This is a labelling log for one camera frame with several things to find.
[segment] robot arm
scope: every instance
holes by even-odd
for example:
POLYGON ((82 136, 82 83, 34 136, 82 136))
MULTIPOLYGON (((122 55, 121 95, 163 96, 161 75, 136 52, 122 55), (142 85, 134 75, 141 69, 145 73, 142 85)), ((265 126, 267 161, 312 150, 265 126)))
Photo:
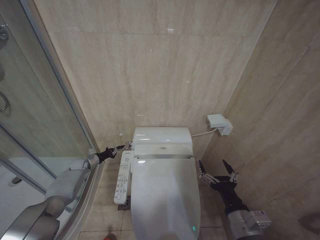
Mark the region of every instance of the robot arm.
POLYGON ((57 218, 77 196, 85 175, 107 158, 115 158, 124 145, 90 154, 81 167, 61 172, 45 193, 45 200, 28 206, 15 219, 0 240, 53 240, 59 230, 57 218))
POLYGON ((271 221, 264 211, 250 211, 242 202, 235 191, 239 174, 225 160, 222 161, 229 175, 211 176, 206 173, 199 161, 200 179, 221 195, 233 238, 235 240, 260 239, 271 221))

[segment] remote control panel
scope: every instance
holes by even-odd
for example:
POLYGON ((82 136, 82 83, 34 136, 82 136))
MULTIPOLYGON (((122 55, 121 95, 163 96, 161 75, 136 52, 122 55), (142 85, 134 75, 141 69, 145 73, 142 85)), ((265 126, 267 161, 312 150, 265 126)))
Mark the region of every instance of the remote control panel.
POLYGON ((130 166, 133 162, 133 158, 134 151, 123 151, 114 193, 115 204, 125 204, 127 201, 128 180, 130 176, 130 166))

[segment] toilet tank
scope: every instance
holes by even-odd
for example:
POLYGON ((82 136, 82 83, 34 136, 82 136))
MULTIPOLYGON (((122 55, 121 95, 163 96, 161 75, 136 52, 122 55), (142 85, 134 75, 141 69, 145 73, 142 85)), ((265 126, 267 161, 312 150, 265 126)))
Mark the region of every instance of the toilet tank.
POLYGON ((134 131, 132 150, 137 145, 174 144, 188 145, 192 139, 187 127, 137 127, 134 131))

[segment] cable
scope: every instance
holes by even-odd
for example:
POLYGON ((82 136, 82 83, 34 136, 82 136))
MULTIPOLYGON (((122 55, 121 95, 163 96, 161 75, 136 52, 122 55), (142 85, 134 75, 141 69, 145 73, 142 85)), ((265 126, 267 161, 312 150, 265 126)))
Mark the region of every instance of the cable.
POLYGON ((210 133, 213 133, 213 132, 215 132, 215 131, 217 131, 217 130, 218 130, 218 128, 215 128, 215 129, 212 130, 212 131, 207 131, 207 132, 195 134, 195 135, 192 135, 191 137, 193 138, 193 137, 196 137, 196 136, 201 136, 201 135, 205 135, 205 134, 210 134, 210 133))

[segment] power plug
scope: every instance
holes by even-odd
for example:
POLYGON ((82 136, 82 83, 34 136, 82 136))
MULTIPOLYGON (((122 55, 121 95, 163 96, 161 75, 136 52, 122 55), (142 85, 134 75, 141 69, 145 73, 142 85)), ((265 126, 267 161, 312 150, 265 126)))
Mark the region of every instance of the power plug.
POLYGON ((208 121, 209 127, 218 129, 221 136, 229 135, 233 128, 231 122, 222 114, 207 115, 206 119, 208 121))

